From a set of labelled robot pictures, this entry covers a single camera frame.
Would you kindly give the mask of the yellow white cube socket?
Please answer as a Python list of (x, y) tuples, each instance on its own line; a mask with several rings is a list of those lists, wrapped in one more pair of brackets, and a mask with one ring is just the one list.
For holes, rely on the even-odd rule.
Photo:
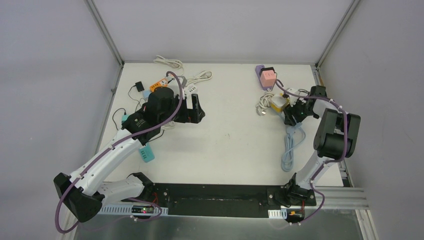
[(270, 99), (270, 107), (276, 113), (281, 113), (283, 109), (289, 104), (289, 100), (282, 95), (274, 95)]

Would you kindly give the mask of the teal power strip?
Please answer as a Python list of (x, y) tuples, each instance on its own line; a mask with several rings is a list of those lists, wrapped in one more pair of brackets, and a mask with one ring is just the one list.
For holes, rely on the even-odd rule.
[(155, 155), (149, 143), (146, 143), (138, 150), (143, 162), (149, 163), (155, 159)]

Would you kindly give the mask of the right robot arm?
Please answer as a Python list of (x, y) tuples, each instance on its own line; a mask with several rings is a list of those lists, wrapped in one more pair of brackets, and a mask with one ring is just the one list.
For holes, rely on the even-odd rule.
[(283, 109), (284, 123), (294, 127), (306, 117), (320, 119), (314, 140), (314, 152), (305, 166), (285, 185), (284, 200), (290, 205), (315, 197), (314, 183), (329, 167), (353, 155), (361, 117), (346, 112), (341, 105), (327, 97), (324, 86), (313, 86), (308, 95), (284, 90), (286, 97), (295, 97)]

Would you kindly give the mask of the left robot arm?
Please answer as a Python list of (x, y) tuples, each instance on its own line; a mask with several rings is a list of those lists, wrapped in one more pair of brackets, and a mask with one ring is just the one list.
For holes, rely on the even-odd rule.
[(198, 124), (205, 115), (198, 94), (185, 93), (180, 99), (171, 88), (157, 88), (140, 109), (126, 118), (100, 152), (71, 174), (59, 173), (54, 178), (59, 198), (81, 223), (92, 219), (110, 203), (129, 198), (149, 201), (153, 195), (152, 183), (141, 172), (120, 181), (104, 181), (123, 160), (158, 135), (164, 124)]

